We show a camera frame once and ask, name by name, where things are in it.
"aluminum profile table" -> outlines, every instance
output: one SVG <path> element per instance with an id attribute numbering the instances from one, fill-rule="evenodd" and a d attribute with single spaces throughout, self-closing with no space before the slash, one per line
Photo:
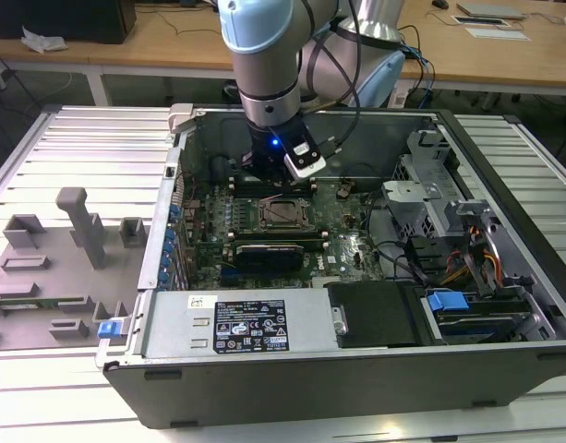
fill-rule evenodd
<path id="1" fill-rule="evenodd" d="M 1 230 L 7 215 L 35 212 L 66 226 L 54 206 L 60 186 L 85 186 L 104 224 L 125 213 L 151 222 L 163 160 L 173 141 L 167 109 L 65 107 L 43 114 L 0 171 Z M 566 173 L 521 125 L 459 115 L 504 182 L 566 261 Z M 460 171 L 472 192 L 481 193 Z M 95 349 L 0 353 L 0 442 L 380 442 L 566 443 L 566 376 L 508 407 L 352 417 L 336 420 L 155 431 L 108 385 Z"/>
<path id="2" fill-rule="evenodd" d="M 566 170 L 521 124 L 501 116 L 457 115 L 465 131 L 566 263 Z M 476 198 L 483 198 L 462 168 Z"/>

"blue cable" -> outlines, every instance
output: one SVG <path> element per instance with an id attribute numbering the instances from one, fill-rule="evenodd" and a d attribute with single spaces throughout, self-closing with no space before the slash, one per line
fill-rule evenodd
<path id="1" fill-rule="evenodd" d="M 422 67 L 424 67 L 424 69 L 427 71 L 427 90 L 424 93 L 424 97 L 422 98 L 422 102 L 420 102 L 420 105 L 418 106 L 418 109 L 422 109 L 422 107 L 424 106 L 424 104 L 427 101 L 427 98 L 430 96 L 430 69 L 428 68 L 427 61 L 424 59 L 424 57 L 422 57 L 422 54 L 420 52 L 418 52 L 417 49 L 413 48 L 412 46 L 410 46 L 406 43 L 402 43 L 402 45 L 408 51 L 410 51 L 411 54 L 413 54 L 418 59 L 418 61 L 422 65 Z"/>

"warning label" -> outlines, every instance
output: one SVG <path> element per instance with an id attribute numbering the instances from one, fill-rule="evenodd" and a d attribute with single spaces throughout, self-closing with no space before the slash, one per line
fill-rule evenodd
<path id="1" fill-rule="evenodd" d="M 284 300 L 215 304 L 216 353 L 288 351 Z"/>

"motherboard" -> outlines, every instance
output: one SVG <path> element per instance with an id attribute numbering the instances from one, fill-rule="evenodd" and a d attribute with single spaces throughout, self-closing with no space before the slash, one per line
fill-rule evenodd
<path id="1" fill-rule="evenodd" d="M 323 287 L 383 280 L 364 230 L 369 193 L 347 180 L 283 194 L 267 187 L 200 186 L 185 201 L 181 236 L 192 290 Z"/>

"laptop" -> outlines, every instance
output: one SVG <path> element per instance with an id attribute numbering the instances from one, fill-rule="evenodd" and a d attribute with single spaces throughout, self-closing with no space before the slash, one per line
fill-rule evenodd
<path id="1" fill-rule="evenodd" d="M 481 3 L 458 3 L 457 6 L 470 17 L 508 18 L 524 20 L 526 16 L 509 6 L 485 5 Z"/>

